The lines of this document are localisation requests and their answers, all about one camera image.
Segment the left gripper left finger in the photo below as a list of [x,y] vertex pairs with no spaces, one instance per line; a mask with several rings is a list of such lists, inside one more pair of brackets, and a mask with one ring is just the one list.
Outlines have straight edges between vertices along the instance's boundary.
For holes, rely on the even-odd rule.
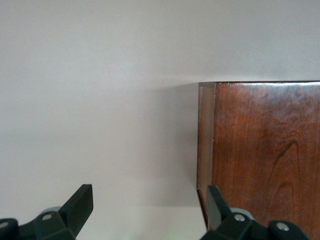
[[0,220],[2,240],[75,240],[94,208],[93,187],[83,184],[55,209],[48,209],[32,221],[19,225],[15,218]]

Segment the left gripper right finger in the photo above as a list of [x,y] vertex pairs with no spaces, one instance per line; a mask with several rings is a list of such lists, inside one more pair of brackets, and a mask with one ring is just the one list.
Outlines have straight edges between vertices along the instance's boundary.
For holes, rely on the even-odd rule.
[[230,208],[216,185],[206,190],[206,214],[211,229],[202,240],[306,240],[307,235],[285,220],[259,224],[246,210]]

